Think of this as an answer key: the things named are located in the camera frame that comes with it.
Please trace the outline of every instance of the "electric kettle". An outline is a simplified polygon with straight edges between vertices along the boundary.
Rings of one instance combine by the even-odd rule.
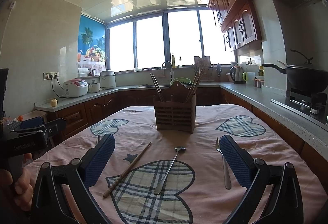
[[[230,77],[233,80],[233,83],[243,84],[245,81],[243,80],[243,68],[240,66],[233,66],[230,69]]]

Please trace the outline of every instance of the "gray countertop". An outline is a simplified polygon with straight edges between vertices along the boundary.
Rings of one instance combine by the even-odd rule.
[[[306,143],[312,146],[328,161],[328,132],[320,126],[312,123],[306,118],[283,108],[271,102],[271,99],[283,98],[281,95],[263,91],[250,85],[237,85],[230,82],[203,82],[199,87],[221,87],[222,89],[242,98],[261,111],[265,112],[273,119],[277,120],[292,132],[297,134]],[[124,90],[148,90],[154,89],[154,86],[139,87],[139,85],[119,86],[111,90],[100,91],[99,93],[86,94],[78,98],[64,98],[58,100],[56,107],[51,107],[50,103],[36,105],[36,110],[55,112],[75,104],[83,103],[107,94],[115,93]]]

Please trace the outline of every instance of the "plaid heart pattern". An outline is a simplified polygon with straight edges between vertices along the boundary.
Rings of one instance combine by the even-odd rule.
[[[171,160],[148,163],[131,170],[110,194],[115,208],[126,224],[192,224],[192,213],[179,194],[195,180],[189,165],[175,161],[159,195],[157,183],[170,166]],[[107,177],[108,187],[119,176]]]
[[[225,131],[231,135],[241,137],[253,137],[265,133],[265,128],[253,123],[249,116],[236,116],[222,123],[216,130]]]
[[[124,125],[128,123],[125,119],[111,119],[98,122],[91,126],[91,132],[94,136],[101,135],[104,136],[105,134],[113,135],[118,131],[118,126]]]

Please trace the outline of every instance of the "pink tablecloth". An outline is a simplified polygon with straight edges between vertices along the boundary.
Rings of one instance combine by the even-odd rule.
[[[82,157],[95,146],[95,134],[113,134],[116,146],[96,185],[90,187],[101,209],[112,223],[222,223],[239,203],[246,188],[241,187],[229,169],[232,188],[224,186],[221,154],[215,149],[218,136],[230,134],[253,158],[269,165],[291,162],[300,182],[304,223],[311,223],[327,200],[316,175],[299,155],[270,127],[250,111],[237,105],[214,105],[196,108],[193,134],[157,131],[154,108],[128,107],[85,129],[56,146],[27,168],[34,179],[43,162],[53,166]],[[142,149],[150,148],[135,165],[111,197],[102,194],[109,183],[127,168]],[[162,198],[153,194],[157,182],[175,155],[175,146],[186,147],[168,175]],[[84,222],[68,188],[65,188],[76,218]],[[259,218],[270,188],[257,208],[252,221]]]

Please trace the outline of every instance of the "human hand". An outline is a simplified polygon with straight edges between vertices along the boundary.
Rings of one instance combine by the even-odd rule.
[[[25,154],[24,158],[31,159],[31,153]],[[23,168],[22,175],[14,184],[16,193],[18,194],[14,197],[14,202],[23,211],[29,211],[32,205],[33,187],[30,184],[30,180],[30,172],[26,168]],[[12,182],[13,178],[9,171],[0,169],[0,186],[6,187],[11,185]]]

